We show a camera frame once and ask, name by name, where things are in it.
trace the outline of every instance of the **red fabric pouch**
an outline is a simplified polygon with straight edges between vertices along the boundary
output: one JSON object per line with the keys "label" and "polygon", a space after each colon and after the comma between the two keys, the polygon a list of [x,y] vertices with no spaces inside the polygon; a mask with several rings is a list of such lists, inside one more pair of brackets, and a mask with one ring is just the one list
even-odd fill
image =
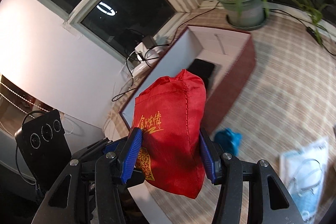
{"label": "red fabric pouch", "polygon": [[135,99],[132,127],[143,131],[135,166],[151,185],[197,197],[205,175],[199,152],[205,99],[202,79],[185,69],[157,79]]}

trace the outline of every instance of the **plant pot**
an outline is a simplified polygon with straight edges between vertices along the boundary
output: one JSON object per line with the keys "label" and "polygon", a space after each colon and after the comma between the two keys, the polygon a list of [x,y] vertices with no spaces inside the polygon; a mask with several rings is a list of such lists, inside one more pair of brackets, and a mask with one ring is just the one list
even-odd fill
{"label": "plant pot", "polygon": [[218,0],[224,6],[229,18],[229,24],[243,29],[256,29],[265,21],[264,4],[262,0],[241,0],[241,14],[238,13],[235,0]]}

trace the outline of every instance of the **blue crumpled object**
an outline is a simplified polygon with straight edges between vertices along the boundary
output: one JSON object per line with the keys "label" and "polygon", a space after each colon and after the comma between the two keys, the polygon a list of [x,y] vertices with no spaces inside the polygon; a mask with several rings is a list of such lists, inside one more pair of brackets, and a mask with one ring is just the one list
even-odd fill
{"label": "blue crumpled object", "polygon": [[224,152],[237,156],[241,139],[242,135],[240,133],[235,133],[230,128],[225,128],[216,133],[214,142],[218,143]]}

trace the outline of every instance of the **metal screw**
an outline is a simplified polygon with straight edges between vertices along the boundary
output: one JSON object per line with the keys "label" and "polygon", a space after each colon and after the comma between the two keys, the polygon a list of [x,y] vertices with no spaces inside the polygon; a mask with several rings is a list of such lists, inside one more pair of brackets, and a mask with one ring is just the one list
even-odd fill
{"label": "metal screw", "polygon": [[106,158],[108,158],[108,159],[113,159],[113,158],[115,158],[115,156],[116,156],[115,152],[108,152],[106,154]]}
{"label": "metal screw", "polygon": [[267,167],[269,165],[268,161],[267,160],[261,160],[260,162],[260,165],[263,166],[263,167]]}
{"label": "metal screw", "polygon": [[222,159],[223,160],[230,160],[230,159],[232,159],[232,155],[230,153],[225,152],[225,153],[222,154]]}
{"label": "metal screw", "polygon": [[79,163],[79,160],[78,160],[78,159],[70,160],[70,165],[71,165],[71,166],[76,166],[78,163]]}

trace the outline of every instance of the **qr code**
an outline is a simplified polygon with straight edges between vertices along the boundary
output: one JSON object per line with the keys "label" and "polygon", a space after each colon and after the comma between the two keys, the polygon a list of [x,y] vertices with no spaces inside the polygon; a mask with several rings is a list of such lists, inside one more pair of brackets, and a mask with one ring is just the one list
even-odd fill
{"label": "qr code", "polygon": [[140,152],[136,160],[135,166],[143,171],[146,180],[155,181],[151,169],[151,157],[149,156],[149,153],[147,152],[147,149],[145,147],[140,148]]}

